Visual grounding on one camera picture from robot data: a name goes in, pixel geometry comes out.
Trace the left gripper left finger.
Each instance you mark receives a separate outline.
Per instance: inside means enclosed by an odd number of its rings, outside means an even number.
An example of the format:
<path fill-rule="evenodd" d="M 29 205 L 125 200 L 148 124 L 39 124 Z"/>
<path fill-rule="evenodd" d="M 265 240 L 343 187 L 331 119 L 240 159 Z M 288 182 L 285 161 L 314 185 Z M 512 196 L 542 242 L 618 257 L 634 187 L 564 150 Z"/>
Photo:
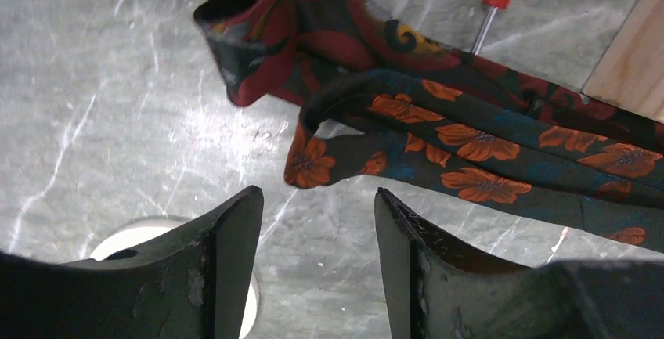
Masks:
<path fill-rule="evenodd" d="M 1 255 L 4 338 L 238 338 L 261 231 L 248 186 L 152 240 L 101 261 Z"/>

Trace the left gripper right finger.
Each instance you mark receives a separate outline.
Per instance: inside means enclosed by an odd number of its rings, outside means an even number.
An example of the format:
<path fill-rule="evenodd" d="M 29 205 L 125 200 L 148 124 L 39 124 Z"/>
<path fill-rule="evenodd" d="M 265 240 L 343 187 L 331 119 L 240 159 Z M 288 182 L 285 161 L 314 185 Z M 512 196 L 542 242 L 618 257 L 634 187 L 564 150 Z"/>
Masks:
<path fill-rule="evenodd" d="M 473 247 L 389 190 L 374 201 L 394 338 L 660 338 L 663 264 L 556 261 L 531 268 Z"/>

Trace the orange floral dark tie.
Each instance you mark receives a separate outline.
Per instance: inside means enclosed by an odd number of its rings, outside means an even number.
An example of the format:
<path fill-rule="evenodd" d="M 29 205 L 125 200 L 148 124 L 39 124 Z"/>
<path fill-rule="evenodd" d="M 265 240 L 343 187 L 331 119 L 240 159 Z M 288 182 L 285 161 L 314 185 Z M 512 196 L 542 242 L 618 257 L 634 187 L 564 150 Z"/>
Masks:
<path fill-rule="evenodd" d="M 345 74 L 302 107 L 284 178 L 310 189 L 357 175 L 663 249 L 663 147 L 607 121 L 540 120 L 389 70 Z"/>

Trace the red patterned dark tie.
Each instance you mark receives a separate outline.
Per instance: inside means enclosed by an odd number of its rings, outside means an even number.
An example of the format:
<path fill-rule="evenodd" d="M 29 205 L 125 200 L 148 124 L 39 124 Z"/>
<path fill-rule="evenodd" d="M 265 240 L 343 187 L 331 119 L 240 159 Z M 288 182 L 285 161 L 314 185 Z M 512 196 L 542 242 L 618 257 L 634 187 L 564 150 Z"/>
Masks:
<path fill-rule="evenodd" d="M 443 45 L 368 0 L 207 0 L 193 18 L 238 106 L 267 94 L 301 105 L 339 74 L 386 69 L 539 121 L 663 148 L 661 123 Z"/>

